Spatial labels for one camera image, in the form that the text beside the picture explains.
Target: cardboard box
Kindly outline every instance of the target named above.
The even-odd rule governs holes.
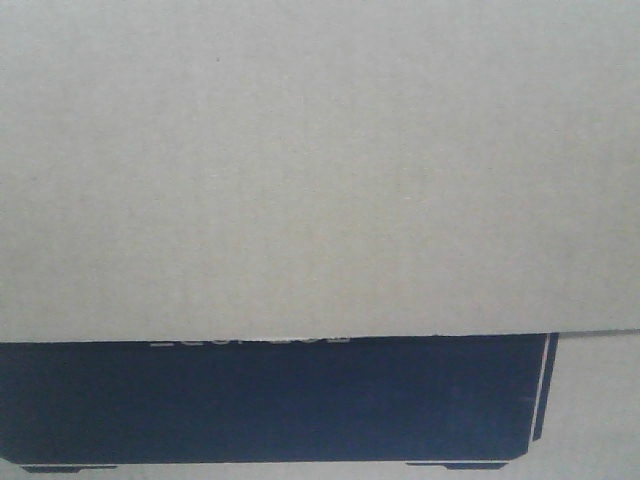
[[[640,328],[635,2],[2,7],[0,342]],[[509,478],[637,476],[634,342]]]

